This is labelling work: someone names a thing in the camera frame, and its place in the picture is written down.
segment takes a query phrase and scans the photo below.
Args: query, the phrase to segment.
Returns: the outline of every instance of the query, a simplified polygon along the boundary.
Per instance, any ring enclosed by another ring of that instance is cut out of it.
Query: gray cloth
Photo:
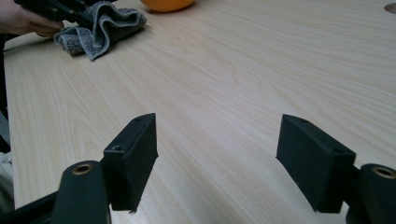
[[[91,61],[105,54],[111,43],[136,33],[147,21],[136,9],[117,9],[109,2],[97,2],[84,13],[93,18],[91,30],[67,27],[54,36],[54,41],[70,55],[85,52]]]

